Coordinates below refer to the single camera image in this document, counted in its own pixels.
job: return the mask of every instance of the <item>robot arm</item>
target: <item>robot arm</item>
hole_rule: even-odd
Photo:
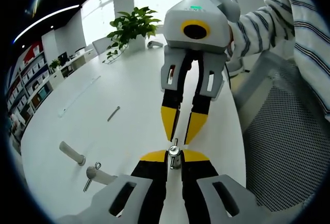
[[[161,87],[164,97],[161,115],[167,139],[172,141],[183,101],[189,66],[198,61],[199,82],[193,98],[184,144],[189,144],[207,121],[210,101],[217,99],[222,86],[222,71],[228,60],[224,53],[229,42],[228,20],[239,20],[236,0],[183,0],[172,7],[164,21],[164,65]],[[207,90],[213,75],[211,90]]]

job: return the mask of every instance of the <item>green leaves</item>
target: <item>green leaves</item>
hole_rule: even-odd
[[[142,35],[143,37],[156,35],[157,26],[150,23],[158,23],[161,20],[154,19],[150,15],[155,12],[154,10],[150,10],[148,6],[140,9],[134,7],[131,14],[125,11],[119,11],[118,13],[121,16],[110,22],[110,25],[117,28],[117,30],[107,35],[112,41],[112,45],[108,49],[116,50],[109,52],[107,54],[108,58],[117,55],[118,50],[121,50],[127,45],[131,39],[136,39],[138,35]]]
[[[126,17],[129,17],[130,16],[129,13],[128,12],[125,12],[125,11],[119,11],[118,13],[121,14],[121,15],[124,15]]]
[[[151,23],[151,22],[161,22],[161,20],[160,19],[150,19],[149,23]]]

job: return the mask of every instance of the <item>metal ring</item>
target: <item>metal ring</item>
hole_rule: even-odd
[[[95,169],[99,170],[101,168],[101,163],[100,162],[96,162],[95,163]]]

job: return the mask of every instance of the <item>sleeve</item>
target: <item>sleeve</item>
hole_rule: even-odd
[[[237,23],[229,23],[233,32],[233,42],[227,50],[230,57],[260,53],[294,37],[290,0],[265,0],[265,4],[242,15]]]

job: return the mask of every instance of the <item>gripper camera lens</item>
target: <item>gripper camera lens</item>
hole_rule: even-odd
[[[191,39],[202,39],[207,36],[207,31],[199,25],[190,24],[184,28],[184,34]]]
[[[202,20],[185,20],[181,24],[181,32],[190,39],[203,39],[210,35],[210,27]]]

